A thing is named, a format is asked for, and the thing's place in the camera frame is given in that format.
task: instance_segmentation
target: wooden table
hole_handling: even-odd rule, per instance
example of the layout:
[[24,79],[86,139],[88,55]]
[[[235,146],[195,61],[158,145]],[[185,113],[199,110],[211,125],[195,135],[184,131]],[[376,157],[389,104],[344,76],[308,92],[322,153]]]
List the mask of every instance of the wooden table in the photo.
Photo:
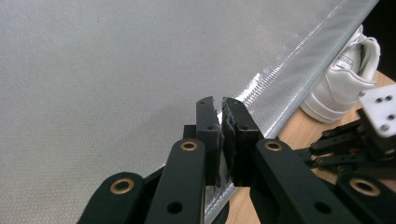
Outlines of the wooden table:
[[[387,86],[394,83],[393,80],[377,72],[375,75],[376,86]],[[311,119],[300,108],[294,113],[289,122],[286,124],[279,139],[287,143],[291,148],[298,149],[309,147],[311,143],[316,142],[323,131],[333,129],[337,126],[347,124],[359,118],[356,110],[360,108],[356,105],[344,117],[333,124],[324,124]],[[313,169],[313,172],[330,182],[335,182],[336,175],[328,172]],[[394,182],[385,183],[394,189]],[[250,188],[239,188],[230,200],[230,215],[227,223],[260,223],[254,210],[253,204],[248,196]]]

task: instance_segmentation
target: gray fabric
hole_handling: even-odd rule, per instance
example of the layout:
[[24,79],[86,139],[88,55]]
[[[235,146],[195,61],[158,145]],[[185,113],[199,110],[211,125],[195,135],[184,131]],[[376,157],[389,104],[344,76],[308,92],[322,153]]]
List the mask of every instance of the gray fabric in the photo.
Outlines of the gray fabric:
[[3,1],[1,222],[76,222],[110,175],[162,167],[206,96],[276,136],[375,3]]

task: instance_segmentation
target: white sneaker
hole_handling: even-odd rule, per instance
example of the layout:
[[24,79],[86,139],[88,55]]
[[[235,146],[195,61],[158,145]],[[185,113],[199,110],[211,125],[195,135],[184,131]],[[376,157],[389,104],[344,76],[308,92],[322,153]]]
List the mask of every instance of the white sneaker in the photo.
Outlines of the white sneaker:
[[376,40],[362,34],[362,26],[305,97],[301,109],[313,119],[333,123],[357,102],[361,91],[375,87],[380,49]]

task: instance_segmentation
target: shoe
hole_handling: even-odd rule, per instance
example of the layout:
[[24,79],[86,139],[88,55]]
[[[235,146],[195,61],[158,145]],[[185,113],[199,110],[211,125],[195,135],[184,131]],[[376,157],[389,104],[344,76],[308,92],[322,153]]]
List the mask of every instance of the shoe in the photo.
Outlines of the shoe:
[[305,97],[300,108],[310,117],[333,123],[357,102],[361,91],[375,88],[380,48],[376,40],[362,33],[362,26],[349,39],[324,77]]

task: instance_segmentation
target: wooden surface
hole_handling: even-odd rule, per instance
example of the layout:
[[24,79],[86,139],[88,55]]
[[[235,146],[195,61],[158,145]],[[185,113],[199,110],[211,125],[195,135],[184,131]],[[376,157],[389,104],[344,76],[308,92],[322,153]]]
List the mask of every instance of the wooden surface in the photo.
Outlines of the wooden surface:
[[[376,86],[387,86],[392,84],[393,81],[383,74],[377,72],[375,75]],[[287,143],[291,148],[298,149],[309,147],[311,143],[316,142],[323,131],[333,129],[337,126],[347,124],[353,120],[358,119],[355,112],[360,106],[356,105],[344,117],[333,124],[324,124],[311,119],[300,108],[290,118],[282,132],[279,134],[279,139]],[[336,176],[313,169],[313,172],[320,177],[335,182]],[[248,196],[250,188],[238,189],[230,200],[230,215],[228,216],[227,223],[260,223],[253,204]]]

